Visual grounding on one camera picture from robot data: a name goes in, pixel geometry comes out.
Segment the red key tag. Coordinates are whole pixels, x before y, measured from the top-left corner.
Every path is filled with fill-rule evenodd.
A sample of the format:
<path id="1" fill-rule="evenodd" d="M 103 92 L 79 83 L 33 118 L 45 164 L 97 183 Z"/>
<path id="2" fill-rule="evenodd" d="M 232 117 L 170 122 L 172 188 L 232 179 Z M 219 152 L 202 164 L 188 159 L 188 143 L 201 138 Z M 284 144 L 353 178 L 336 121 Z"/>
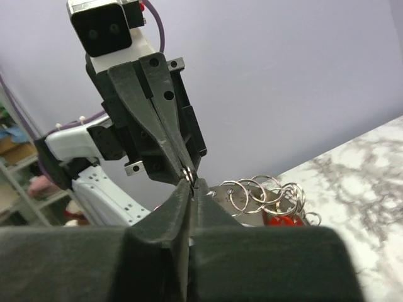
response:
<path id="1" fill-rule="evenodd" d="M 299 218 L 288 216 L 274 216 L 268 222 L 269 226 L 304 226 L 304 223 Z"/>

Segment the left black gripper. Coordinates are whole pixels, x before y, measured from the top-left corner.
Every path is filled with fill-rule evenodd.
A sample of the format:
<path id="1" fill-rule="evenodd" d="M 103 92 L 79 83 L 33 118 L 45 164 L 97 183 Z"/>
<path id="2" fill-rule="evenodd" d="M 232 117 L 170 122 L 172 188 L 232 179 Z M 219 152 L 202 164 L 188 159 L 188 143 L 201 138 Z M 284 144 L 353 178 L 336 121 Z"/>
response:
<path id="1" fill-rule="evenodd" d="M 89 57 L 86 72 L 103 98 L 102 106 L 118 129 L 127 155 L 142 161 L 150 179 L 194 184 L 207 154 L 181 72 L 182 58 L 161 52 L 97 72 Z"/>

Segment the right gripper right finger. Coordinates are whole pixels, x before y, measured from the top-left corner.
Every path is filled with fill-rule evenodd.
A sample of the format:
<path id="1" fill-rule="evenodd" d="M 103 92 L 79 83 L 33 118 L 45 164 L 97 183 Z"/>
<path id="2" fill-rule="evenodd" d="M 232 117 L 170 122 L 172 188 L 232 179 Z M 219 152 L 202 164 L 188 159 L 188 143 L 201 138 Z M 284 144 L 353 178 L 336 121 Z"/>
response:
<path id="1" fill-rule="evenodd" d="M 223 186 L 202 196 L 208 218 L 190 248 L 189 301 L 363 301 L 346 246 L 322 226 L 245 227 L 223 208 Z"/>

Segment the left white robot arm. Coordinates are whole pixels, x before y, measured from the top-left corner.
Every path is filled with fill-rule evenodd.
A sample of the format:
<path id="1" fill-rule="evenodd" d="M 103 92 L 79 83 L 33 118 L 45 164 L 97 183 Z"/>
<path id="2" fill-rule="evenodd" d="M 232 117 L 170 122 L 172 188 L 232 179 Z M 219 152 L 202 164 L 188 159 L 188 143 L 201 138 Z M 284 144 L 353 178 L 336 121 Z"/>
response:
<path id="1" fill-rule="evenodd" d="M 128 176 L 146 172 L 156 182 L 193 184 L 207 148 L 181 78 L 182 58 L 157 52 L 96 72 L 86 72 L 106 115 L 69 125 L 35 141 L 51 180 L 72 191 L 94 225 L 131 226 L 147 210 L 120 189 L 100 162 L 128 159 Z"/>

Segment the round metal keyring disc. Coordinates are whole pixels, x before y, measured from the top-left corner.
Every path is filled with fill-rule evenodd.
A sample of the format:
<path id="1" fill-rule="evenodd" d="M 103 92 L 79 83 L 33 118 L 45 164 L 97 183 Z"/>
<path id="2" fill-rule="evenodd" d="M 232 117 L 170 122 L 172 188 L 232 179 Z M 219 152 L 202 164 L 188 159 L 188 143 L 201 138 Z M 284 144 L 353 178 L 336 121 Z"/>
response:
<path id="1" fill-rule="evenodd" d="M 223 181 L 209 186 L 204 178 L 179 190 L 151 213 L 157 225 L 188 218 L 192 228 L 285 227 L 269 226 L 274 216 L 299 218 L 304 226 L 317 227 L 320 214 L 305 210 L 306 195 L 296 182 L 280 182 L 267 174 Z"/>

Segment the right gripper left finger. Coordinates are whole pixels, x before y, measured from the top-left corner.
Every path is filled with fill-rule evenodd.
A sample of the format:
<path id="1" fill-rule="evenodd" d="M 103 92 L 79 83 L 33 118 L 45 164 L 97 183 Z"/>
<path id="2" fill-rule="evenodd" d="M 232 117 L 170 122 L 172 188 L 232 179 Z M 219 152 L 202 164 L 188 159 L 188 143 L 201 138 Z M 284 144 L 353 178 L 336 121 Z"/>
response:
<path id="1" fill-rule="evenodd" d="M 1 229 L 2 301 L 185 301 L 191 186 L 131 227 Z"/>

